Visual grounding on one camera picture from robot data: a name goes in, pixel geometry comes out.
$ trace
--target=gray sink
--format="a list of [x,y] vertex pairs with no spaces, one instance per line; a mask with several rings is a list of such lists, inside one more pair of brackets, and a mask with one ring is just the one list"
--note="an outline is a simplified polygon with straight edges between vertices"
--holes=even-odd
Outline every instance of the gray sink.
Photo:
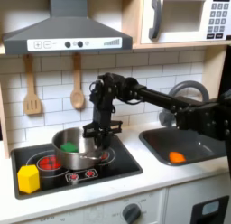
[[[182,131],[175,127],[142,132],[141,141],[165,164],[179,166],[226,156],[225,142],[199,135],[194,131]],[[179,152],[186,158],[184,163],[171,163],[170,152]]]

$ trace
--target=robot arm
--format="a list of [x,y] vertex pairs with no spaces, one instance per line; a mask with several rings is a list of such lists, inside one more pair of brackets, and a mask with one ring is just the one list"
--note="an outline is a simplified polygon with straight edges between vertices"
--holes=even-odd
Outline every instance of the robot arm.
[[124,78],[111,73],[99,76],[90,90],[90,101],[94,104],[93,122],[84,126],[84,137],[94,137],[98,147],[108,148],[111,136],[122,131],[122,122],[111,120],[112,114],[116,112],[114,99],[129,105],[148,102],[170,110],[176,118],[178,129],[190,129],[202,135],[225,140],[231,169],[230,91],[219,99],[203,103],[189,98],[174,98],[148,89],[134,78]]

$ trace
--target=faucet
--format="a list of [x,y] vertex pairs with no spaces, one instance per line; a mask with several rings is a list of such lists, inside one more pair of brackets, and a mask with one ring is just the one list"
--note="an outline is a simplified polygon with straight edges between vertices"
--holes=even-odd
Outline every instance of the faucet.
[[[194,89],[199,90],[202,95],[203,102],[209,101],[209,94],[208,94],[207,89],[201,83],[198,83],[197,81],[181,82],[171,89],[169,95],[174,97],[180,90],[186,89],[186,88],[194,88]],[[174,115],[169,110],[164,109],[160,113],[159,119],[160,119],[162,126],[171,127],[172,122],[174,121],[175,118],[174,118]]]

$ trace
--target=white brick wall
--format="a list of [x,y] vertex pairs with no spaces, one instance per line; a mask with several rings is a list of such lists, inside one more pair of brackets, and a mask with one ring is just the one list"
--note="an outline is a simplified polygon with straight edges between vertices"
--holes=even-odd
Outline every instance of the white brick wall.
[[[1,56],[0,82],[9,143],[23,143],[44,135],[52,138],[63,128],[84,126],[91,122],[93,104],[89,101],[89,86],[99,74],[113,72],[134,77],[150,89],[169,93],[173,86],[183,80],[202,81],[204,55],[204,48],[84,53],[81,87],[86,101],[81,110],[75,110],[69,99],[73,90],[70,54],[37,54],[33,68],[35,90],[42,101],[42,114],[34,116],[27,116],[23,112],[27,82],[22,56]],[[180,94],[199,97],[195,89],[186,89]],[[114,105],[116,113],[113,119],[122,120],[124,126],[157,121],[162,110],[148,103],[129,106],[115,100]]]

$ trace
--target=wooden spatula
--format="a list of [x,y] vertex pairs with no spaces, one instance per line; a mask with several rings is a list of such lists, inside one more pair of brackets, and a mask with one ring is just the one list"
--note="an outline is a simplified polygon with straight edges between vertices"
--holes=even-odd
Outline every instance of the wooden spatula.
[[33,85],[33,74],[32,74],[32,56],[24,55],[23,56],[25,64],[25,72],[27,78],[27,96],[23,102],[24,113],[27,115],[39,114],[41,113],[42,106],[41,101],[34,93]]
[[82,108],[84,105],[84,95],[81,90],[81,55],[74,54],[73,55],[74,61],[74,90],[70,95],[70,101],[72,106],[76,109]]

